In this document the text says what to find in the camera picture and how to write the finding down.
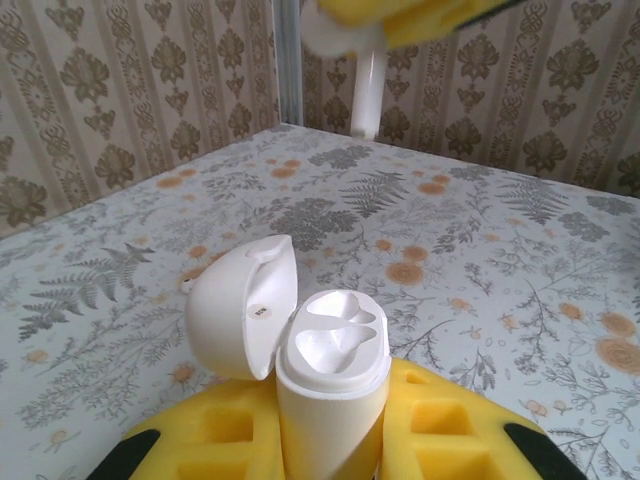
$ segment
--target yellow foam holder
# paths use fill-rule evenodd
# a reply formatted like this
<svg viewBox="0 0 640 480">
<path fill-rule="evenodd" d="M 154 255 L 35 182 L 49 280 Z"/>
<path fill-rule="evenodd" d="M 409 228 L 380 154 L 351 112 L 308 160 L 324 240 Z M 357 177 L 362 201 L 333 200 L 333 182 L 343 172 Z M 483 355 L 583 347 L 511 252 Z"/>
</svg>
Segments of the yellow foam holder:
<svg viewBox="0 0 640 480">
<path fill-rule="evenodd" d="M 443 38 L 461 24 L 512 0 L 318 0 L 338 23 L 382 22 L 389 49 Z"/>
<path fill-rule="evenodd" d="M 390 375 L 379 480 L 540 480 L 505 431 L 516 425 L 548 440 L 536 424 L 411 362 L 393 359 Z M 157 440 L 131 460 L 137 447 L 127 441 L 149 432 Z M 285 480 L 275 374 L 193 395 L 136 426 L 120 446 L 90 480 Z M 556 469 L 545 478 L 585 478 L 558 470 L 558 457 L 542 458 Z M 365 478 L 366 466 L 358 468 L 352 478 Z"/>
<path fill-rule="evenodd" d="M 124 440 L 147 430 L 160 437 L 131 480 L 285 480 L 275 374 L 193 395 Z"/>
<path fill-rule="evenodd" d="M 533 422 L 411 362 L 394 359 L 380 480 L 539 480 L 504 431 Z"/>
</svg>

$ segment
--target patterned wallpaper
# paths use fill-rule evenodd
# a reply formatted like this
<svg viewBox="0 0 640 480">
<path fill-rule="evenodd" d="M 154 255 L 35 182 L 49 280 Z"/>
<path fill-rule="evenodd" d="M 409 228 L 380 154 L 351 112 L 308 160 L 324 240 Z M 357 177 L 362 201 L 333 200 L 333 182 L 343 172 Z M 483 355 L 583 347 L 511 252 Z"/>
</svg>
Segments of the patterned wallpaper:
<svg viewBox="0 0 640 480">
<path fill-rule="evenodd" d="M 278 122 L 271 2 L 0 2 L 0 238 Z"/>
<path fill-rule="evenodd" d="M 306 125 L 348 133 L 355 62 L 305 52 Z M 640 197 L 640 0 L 529 0 L 390 52 L 379 140 Z"/>
</svg>

